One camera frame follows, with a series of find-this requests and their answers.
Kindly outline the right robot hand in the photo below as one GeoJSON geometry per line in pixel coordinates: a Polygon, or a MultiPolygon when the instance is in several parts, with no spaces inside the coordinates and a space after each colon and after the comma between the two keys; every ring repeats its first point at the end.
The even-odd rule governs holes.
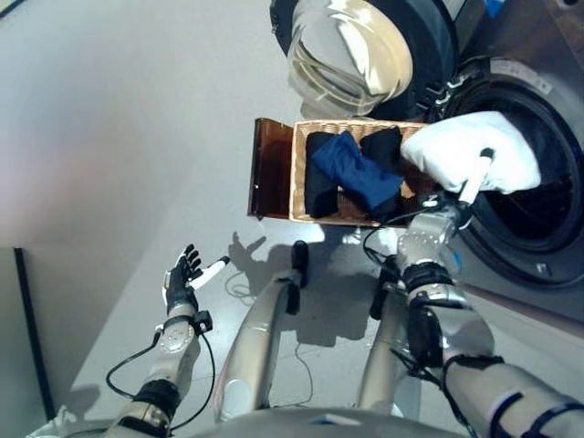
{"type": "Polygon", "coordinates": [[[428,165],[426,171],[435,180],[437,191],[428,195],[422,206],[444,214],[453,221],[456,230],[466,228],[472,220],[472,204],[481,190],[494,158],[495,151],[492,148],[481,150],[480,155],[472,161],[469,176],[461,183],[456,197],[446,193],[448,178],[443,176],[443,171],[439,171],[436,164],[428,165]]]}

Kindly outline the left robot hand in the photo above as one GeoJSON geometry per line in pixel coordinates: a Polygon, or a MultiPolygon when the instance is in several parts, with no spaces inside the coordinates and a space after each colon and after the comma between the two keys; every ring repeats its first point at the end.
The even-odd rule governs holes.
{"type": "Polygon", "coordinates": [[[202,266],[200,253],[193,244],[179,254],[174,266],[164,274],[162,297],[169,317],[180,306],[187,306],[193,313],[199,311],[196,293],[215,278],[231,262],[224,255],[207,267],[202,266]]]}

